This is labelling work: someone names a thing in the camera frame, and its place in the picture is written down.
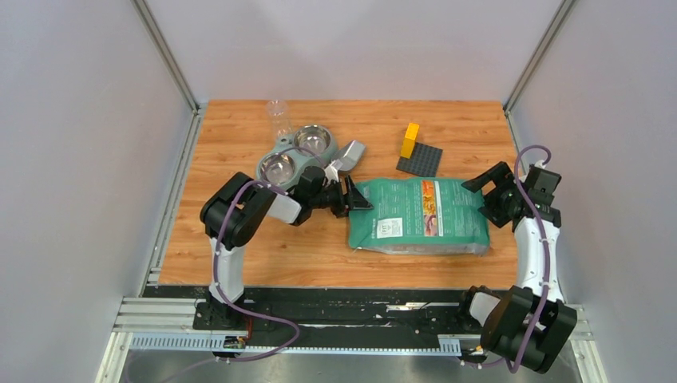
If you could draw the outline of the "grey metal food scoop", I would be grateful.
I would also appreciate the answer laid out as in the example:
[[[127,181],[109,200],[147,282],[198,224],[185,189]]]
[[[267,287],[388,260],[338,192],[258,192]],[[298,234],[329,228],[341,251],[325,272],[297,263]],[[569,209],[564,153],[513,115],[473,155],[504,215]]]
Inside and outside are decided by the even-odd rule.
[[[364,143],[352,140],[335,153],[332,166],[338,174],[348,174],[356,167],[365,151],[366,145]]]

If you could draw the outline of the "green pet food bag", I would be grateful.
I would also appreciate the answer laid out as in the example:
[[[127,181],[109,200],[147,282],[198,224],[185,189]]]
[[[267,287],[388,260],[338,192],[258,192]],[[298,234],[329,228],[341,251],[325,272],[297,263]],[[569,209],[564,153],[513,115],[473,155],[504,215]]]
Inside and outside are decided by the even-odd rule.
[[[373,208],[349,213],[349,246],[388,255],[484,255],[490,235],[479,212],[482,195],[462,183],[439,177],[358,183]]]

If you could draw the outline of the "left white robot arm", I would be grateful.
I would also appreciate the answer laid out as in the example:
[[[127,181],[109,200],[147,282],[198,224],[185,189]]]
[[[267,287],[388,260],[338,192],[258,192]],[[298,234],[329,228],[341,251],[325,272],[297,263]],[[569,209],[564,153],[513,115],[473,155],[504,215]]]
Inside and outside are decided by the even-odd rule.
[[[306,168],[286,191],[236,173],[200,212],[212,253],[212,281],[206,306],[200,310],[203,319],[226,330],[243,323],[245,310],[237,302],[244,294],[243,257],[264,218],[298,226],[316,209],[329,209],[344,218],[372,207],[350,176],[330,179],[318,166]]]

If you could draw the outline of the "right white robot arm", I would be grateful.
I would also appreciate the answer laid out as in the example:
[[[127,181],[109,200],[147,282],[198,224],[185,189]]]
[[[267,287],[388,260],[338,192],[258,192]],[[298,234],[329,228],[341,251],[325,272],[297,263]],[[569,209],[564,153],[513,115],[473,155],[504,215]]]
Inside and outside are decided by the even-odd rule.
[[[478,192],[493,183],[479,212],[496,227],[511,224],[519,271],[517,283],[502,294],[470,287],[455,313],[457,325],[466,333],[480,330],[482,349],[536,373],[549,371],[577,323],[556,274],[562,221],[552,202],[560,181],[560,174],[536,165],[518,180],[506,162],[499,162],[462,184]]]

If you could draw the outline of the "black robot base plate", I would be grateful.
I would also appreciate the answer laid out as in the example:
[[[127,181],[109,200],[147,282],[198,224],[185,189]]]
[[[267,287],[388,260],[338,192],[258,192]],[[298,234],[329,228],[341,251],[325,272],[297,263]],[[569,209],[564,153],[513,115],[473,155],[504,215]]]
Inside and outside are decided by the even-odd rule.
[[[261,316],[244,315],[232,328],[205,321],[206,286],[149,286],[145,298],[190,298],[191,330],[238,330],[248,345],[278,346],[298,334],[294,347],[428,349],[440,335],[468,335],[456,320],[463,290],[248,286],[236,302]]]

